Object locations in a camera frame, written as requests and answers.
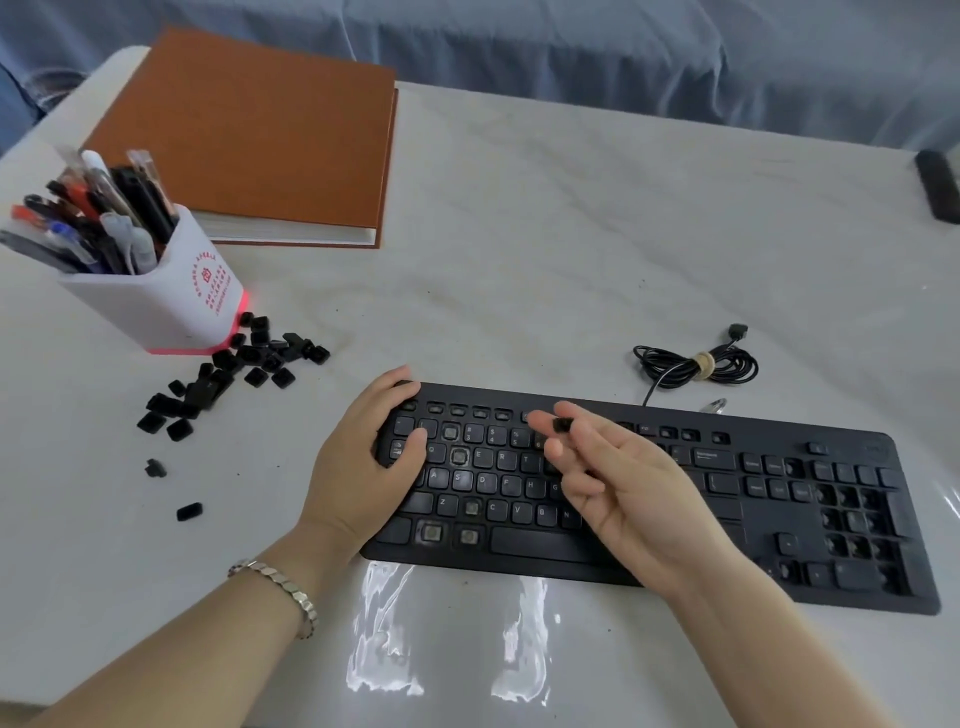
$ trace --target pen holder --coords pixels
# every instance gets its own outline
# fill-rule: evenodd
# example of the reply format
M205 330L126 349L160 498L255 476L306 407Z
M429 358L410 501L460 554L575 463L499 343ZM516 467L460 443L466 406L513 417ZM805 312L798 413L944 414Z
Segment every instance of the pen holder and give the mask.
M149 353L210 354L236 333L247 292L184 206L143 276L61 274L60 285Z

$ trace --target black cable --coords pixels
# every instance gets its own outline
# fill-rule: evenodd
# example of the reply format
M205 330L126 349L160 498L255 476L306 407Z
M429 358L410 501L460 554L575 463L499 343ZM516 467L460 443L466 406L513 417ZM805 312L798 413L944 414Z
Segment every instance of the black cable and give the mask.
M747 335L747 326L731 324L727 329L727 335L731 339L729 343L714 347L709 352L716 366L707 378L721 384L745 384L755 378L760 371L760 365L757 364L753 355L736 346L736 342ZM643 398L641 406L644 407L658 387L677 389L687 384L701 371L696 359L680 356L665 349L637 346L634 347L634 356L640 360L643 373L653 381L647 396Z

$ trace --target right hand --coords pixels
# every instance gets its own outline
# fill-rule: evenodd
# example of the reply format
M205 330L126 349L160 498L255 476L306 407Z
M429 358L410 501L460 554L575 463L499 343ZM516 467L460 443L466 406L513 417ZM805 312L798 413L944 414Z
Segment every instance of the right hand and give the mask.
M527 422L548 438L543 452L564 475L566 499L644 586L669 600L742 561L667 453L572 402L557 402L554 412L573 418L569 434L555 433L547 412L531 412Z

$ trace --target white table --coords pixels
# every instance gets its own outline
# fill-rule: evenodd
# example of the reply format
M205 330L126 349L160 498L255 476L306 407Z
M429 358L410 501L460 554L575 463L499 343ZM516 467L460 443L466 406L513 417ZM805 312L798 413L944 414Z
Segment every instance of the white table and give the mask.
M0 161L0 202L59 171L46 142L85 139L144 53L111 58ZM253 309L329 363L283 392L239 382L182 443L134 423L198 362L138 351L0 252L0 698L55 700L281 534L382 370L638 402L634 344L696 352L743 321L756 381L653 403L726 395L729 414L897 440L943 613L804 610L910 725L952 723L960 229L930 217L910 155L400 87L381 251L223 248ZM194 500L205 514L177 523ZM358 560L323 611L253 724L729 724L642 590Z

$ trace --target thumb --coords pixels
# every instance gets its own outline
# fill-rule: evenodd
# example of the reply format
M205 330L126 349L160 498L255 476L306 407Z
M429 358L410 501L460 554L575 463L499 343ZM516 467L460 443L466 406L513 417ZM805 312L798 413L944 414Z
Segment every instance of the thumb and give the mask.
M407 437L403 453L387 470L387 484L403 493L410 490L426 460L426 430L418 427Z

